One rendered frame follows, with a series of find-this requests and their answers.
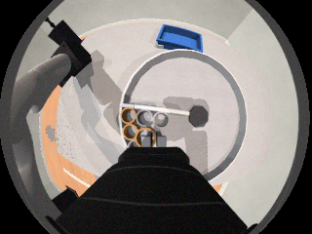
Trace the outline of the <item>bronze bushing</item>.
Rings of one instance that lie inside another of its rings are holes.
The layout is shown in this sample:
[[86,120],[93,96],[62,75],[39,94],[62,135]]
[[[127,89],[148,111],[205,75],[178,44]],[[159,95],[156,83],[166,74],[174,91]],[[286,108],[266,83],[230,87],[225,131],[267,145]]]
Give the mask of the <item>bronze bushing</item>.
[[[130,109],[131,109],[131,110],[130,110]],[[133,120],[132,122],[128,121],[128,119],[127,119],[127,114],[128,114],[129,111],[133,111],[133,112],[135,113],[135,118],[134,118],[134,120]],[[134,110],[134,109],[132,109],[132,108],[130,108],[130,107],[124,108],[124,109],[122,110],[122,112],[121,112],[121,120],[122,120],[125,124],[133,124],[133,123],[135,123],[135,122],[137,121],[136,117],[137,117],[137,111]],[[129,123],[129,122],[130,122],[130,123]]]
[[126,125],[124,128],[123,128],[123,136],[125,139],[128,139],[128,140],[134,140],[135,137],[134,136],[131,136],[129,134],[129,127],[130,126],[134,126],[136,128],[136,131],[138,131],[140,129],[140,126],[138,124],[128,124]]
[[136,140],[136,144],[141,147],[141,138],[140,138],[140,132],[141,130],[149,130],[150,132],[153,133],[155,139],[153,139],[153,143],[152,143],[152,146],[156,143],[156,132],[153,128],[151,127],[143,127],[141,129],[139,129],[137,132],[136,132],[136,136],[135,136],[135,140]]

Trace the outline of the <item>blue plastic crate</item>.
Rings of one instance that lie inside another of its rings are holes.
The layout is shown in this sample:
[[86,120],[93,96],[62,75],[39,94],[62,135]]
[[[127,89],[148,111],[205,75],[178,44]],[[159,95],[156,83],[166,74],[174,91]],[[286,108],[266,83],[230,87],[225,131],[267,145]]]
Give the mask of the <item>blue plastic crate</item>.
[[181,27],[163,24],[156,41],[158,49],[187,49],[203,53],[202,34]]

